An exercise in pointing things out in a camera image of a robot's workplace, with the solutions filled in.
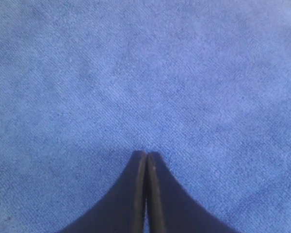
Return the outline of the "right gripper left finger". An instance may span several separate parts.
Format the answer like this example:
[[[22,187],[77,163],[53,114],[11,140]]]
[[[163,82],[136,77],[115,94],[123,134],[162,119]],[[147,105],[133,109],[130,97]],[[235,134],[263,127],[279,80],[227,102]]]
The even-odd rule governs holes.
[[[61,233],[142,233],[146,193],[146,153],[134,151],[110,190]]]

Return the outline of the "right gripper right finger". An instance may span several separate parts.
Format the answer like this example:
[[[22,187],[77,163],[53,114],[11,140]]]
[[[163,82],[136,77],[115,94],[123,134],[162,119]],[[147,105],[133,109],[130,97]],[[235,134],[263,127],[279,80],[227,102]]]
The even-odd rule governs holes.
[[[151,233],[235,233],[183,189],[158,152],[147,154],[146,197]]]

